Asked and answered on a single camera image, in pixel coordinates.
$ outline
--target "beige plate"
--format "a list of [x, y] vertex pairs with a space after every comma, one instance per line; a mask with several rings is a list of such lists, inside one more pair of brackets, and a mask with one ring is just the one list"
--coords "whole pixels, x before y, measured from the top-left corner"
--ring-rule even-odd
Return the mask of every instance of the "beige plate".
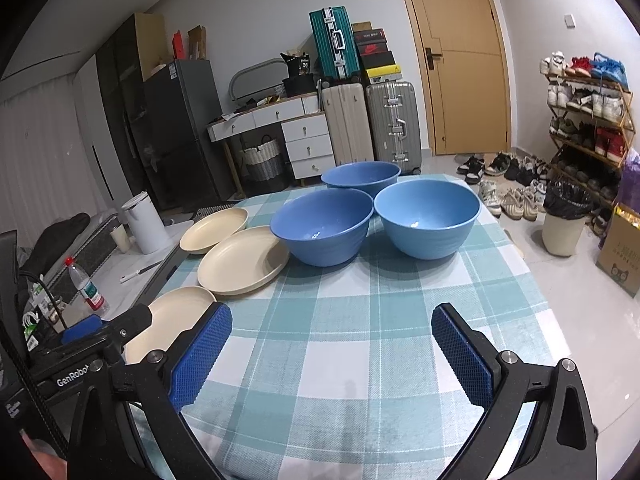
[[221, 241], [200, 262], [200, 285], [233, 296], [269, 283], [289, 260], [289, 250], [267, 226], [254, 227]]
[[215, 244], [244, 229], [249, 213], [241, 207], [223, 209], [205, 216], [180, 238], [180, 248], [191, 254], [206, 254]]
[[216, 298], [201, 286], [176, 288], [152, 301], [151, 326], [124, 347], [127, 364], [139, 363], [152, 350], [167, 350], [180, 332], [193, 328]]

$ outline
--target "white curtain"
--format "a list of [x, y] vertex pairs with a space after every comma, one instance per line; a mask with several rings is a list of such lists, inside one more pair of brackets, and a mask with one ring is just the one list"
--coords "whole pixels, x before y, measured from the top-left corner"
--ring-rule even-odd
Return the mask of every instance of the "white curtain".
[[105, 205], [82, 146], [73, 75], [34, 86], [0, 104], [0, 232], [33, 246], [57, 219]]

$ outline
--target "checkered tablecloth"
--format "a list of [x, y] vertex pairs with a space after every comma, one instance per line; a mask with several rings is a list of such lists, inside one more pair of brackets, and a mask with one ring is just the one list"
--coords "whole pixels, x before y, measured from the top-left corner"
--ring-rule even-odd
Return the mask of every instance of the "checkered tablecloth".
[[[317, 189], [245, 200], [247, 227]], [[185, 260], [162, 293], [197, 284], [199, 262]], [[555, 364], [566, 348], [529, 268], [484, 207], [445, 260], [400, 253], [374, 217], [354, 260], [319, 269], [292, 256], [265, 288], [218, 299], [231, 307], [233, 331], [182, 414], [216, 466], [247, 480], [436, 479], [482, 414], [431, 336], [439, 303], [526, 362]], [[502, 468], [530, 413], [521, 413]], [[144, 425], [142, 435], [149, 439]]]

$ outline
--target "beige shoe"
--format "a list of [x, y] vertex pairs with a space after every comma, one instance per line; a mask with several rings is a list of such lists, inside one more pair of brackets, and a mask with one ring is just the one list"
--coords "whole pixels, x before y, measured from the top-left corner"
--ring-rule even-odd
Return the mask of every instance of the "beige shoe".
[[524, 200], [518, 189], [510, 189], [502, 199], [502, 210], [512, 220], [520, 220], [524, 214]]
[[536, 195], [533, 194], [527, 187], [527, 189], [524, 190], [522, 198], [522, 216], [524, 216], [525, 219], [531, 222], [535, 222], [538, 218], [538, 204], [536, 203]]

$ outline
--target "plastic bottle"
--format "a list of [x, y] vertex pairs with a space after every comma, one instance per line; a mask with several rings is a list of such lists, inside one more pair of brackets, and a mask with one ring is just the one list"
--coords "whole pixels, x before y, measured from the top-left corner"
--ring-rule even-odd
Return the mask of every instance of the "plastic bottle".
[[102, 317], [109, 309], [109, 304], [104, 296], [98, 292], [98, 289], [89, 278], [89, 275], [84, 272], [84, 269], [78, 266], [71, 256], [68, 256], [65, 260], [66, 268], [69, 269], [69, 276], [71, 281], [76, 286], [76, 290], [82, 294], [82, 297], [87, 302], [98, 316]]

